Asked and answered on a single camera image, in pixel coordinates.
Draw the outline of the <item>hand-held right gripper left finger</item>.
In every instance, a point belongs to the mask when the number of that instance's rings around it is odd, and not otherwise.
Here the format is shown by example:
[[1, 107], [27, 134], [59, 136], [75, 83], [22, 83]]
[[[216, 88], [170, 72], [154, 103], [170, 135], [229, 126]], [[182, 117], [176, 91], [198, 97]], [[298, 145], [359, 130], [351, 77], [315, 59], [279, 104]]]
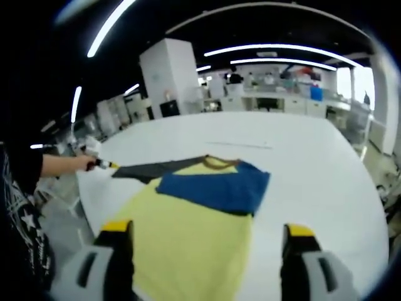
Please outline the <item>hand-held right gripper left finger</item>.
[[92, 245], [63, 266], [51, 286], [52, 300], [137, 300], [133, 221], [105, 224]]

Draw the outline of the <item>person's left hand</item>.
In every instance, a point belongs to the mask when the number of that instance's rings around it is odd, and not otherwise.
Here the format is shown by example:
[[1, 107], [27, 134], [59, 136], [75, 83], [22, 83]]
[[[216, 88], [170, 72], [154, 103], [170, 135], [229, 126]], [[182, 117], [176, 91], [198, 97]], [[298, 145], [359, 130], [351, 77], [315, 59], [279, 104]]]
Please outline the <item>person's left hand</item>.
[[75, 171], [90, 171], [95, 167], [96, 158], [88, 155], [73, 157], [73, 168]]

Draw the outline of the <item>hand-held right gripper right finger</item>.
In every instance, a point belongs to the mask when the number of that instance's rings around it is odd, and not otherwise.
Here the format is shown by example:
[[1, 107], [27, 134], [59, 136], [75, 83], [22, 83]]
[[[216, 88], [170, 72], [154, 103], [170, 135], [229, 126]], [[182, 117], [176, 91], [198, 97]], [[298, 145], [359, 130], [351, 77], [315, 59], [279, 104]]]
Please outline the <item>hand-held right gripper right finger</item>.
[[321, 248], [314, 232], [287, 223], [283, 230], [282, 300], [359, 300], [351, 271]]

